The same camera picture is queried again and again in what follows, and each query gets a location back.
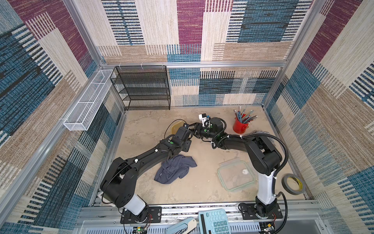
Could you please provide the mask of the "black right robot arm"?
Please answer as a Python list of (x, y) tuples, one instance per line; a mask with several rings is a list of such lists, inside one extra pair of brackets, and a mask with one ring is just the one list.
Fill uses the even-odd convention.
[(212, 118), (206, 123), (192, 124), (191, 130), (196, 138), (208, 139), (213, 149), (238, 150), (248, 154), (258, 173), (256, 215), (260, 218), (269, 217), (277, 209), (277, 198), (280, 195), (275, 191), (276, 177), (288, 162), (288, 148), (278, 137), (269, 133), (235, 135), (226, 133), (226, 127), (223, 119)]

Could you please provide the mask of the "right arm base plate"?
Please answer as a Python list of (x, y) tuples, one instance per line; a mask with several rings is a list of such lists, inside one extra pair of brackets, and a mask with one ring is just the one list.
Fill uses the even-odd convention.
[(273, 202), (269, 205), (262, 203), (240, 203), (238, 209), (243, 220), (260, 220), (260, 219), (282, 219), (283, 214), (278, 203)]

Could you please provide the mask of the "yellow lunch box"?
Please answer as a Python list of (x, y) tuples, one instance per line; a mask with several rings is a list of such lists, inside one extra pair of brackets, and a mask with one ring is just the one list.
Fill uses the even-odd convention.
[(170, 133), (175, 135), (178, 131), (178, 129), (182, 126), (184, 126), (185, 121), (184, 120), (175, 120), (170, 127)]

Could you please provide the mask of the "clear lid green rim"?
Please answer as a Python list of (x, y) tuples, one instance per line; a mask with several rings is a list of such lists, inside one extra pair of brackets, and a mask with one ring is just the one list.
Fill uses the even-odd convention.
[(253, 170), (239, 158), (221, 163), (217, 175), (222, 186), (228, 192), (241, 191), (257, 183), (257, 177)]

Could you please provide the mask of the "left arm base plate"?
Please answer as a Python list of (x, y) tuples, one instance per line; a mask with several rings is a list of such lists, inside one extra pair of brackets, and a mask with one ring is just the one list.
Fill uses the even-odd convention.
[(146, 206), (144, 210), (135, 215), (129, 210), (125, 209), (121, 212), (121, 224), (146, 224), (146, 223), (160, 223), (162, 216), (161, 206)]

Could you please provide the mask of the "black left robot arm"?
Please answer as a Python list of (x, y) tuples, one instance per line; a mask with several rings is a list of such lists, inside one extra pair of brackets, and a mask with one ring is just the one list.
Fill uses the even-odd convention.
[(114, 160), (106, 172), (100, 190), (105, 204), (124, 208), (134, 215), (137, 222), (145, 222), (150, 217), (148, 204), (135, 194), (138, 178), (155, 165), (187, 152), (191, 145), (192, 132), (188, 124), (182, 125), (174, 135), (170, 135), (152, 149), (129, 159)]

